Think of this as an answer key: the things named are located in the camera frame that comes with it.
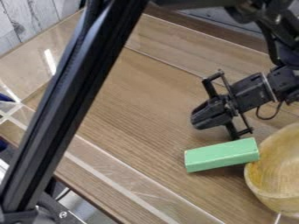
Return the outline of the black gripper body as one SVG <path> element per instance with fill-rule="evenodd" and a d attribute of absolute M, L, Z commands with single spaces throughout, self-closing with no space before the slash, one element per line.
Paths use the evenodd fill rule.
<path fill-rule="evenodd" d="M 212 82 L 216 79 L 221 79 L 221 81 L 223 81 L 224 87 L 228 91 L 225 94 L 219 94 L 217 91 L 216 91 L 216 88 L 213 87 Z M 227 114 L 231 114 L 233 116 L 233 118 L 236 116 L 241 117 L 243 122 L 245 124 L 245 128 L 243 130 L 236 129 L 236 126 L 235 126 L 232 121 L 228 122 L 225 125 L 220 125 L 220 126 L 225 127 L 225 129 L 228 131 L 228 135 L 229 135 L 232 140 L 240 139 L 240 136 L 247 134 L 247 133 L 251 133 L 253 131 L 253 128 L 248 126 L 247 118 L 237 112 L 235 99 L 233 99 L 233 96 L 232 96 L 232 93 L 231 93 L 228 81 L 224 77 L 224 72 L 221 70 L 219 70 L 213 75 L 211 75 L 208 78 L 205 78 L 201 81 L 201 84 L 203 84 L 204 89 L 208 93 L 209 99 L 216 98 L 216 99 L 223 99 L 225 101 Z"/>

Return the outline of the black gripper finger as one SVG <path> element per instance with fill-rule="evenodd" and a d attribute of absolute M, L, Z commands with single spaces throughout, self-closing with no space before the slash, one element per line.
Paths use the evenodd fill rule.
<path fill-rule="evenodd" d="M 197 130 L 205 130 L 220 125 L 225 125 L 232 121 L 233 116 L 227 113 L 221 114 L 192 114 L 191 115 L 191 125 Z"/>
<path fill-rule="evenodd" d="M 208 99 L 192 112 L 193 123 L 212 122 L 224 123 L 228 120 L 225 101 L 223 99 Z"/>

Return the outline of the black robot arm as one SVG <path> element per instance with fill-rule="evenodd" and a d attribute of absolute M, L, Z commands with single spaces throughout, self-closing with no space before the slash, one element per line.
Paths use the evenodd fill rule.
<path fill-rule="evenodd" d="M 168 9 L 220 7 L 232 19 L 257 25 L 275 68 L 212 94 L 205 108 L 191 113 L 199 129 L 223 126 L 241 136 L 235 116 L 271 101 L 299 102 L 299 0 L 88 0 L 56 74 L 0 183 L 0 221 L 37 211 L 37 202 L 63 154 L 103 87 L 129 34 L 148 4 Z"/>

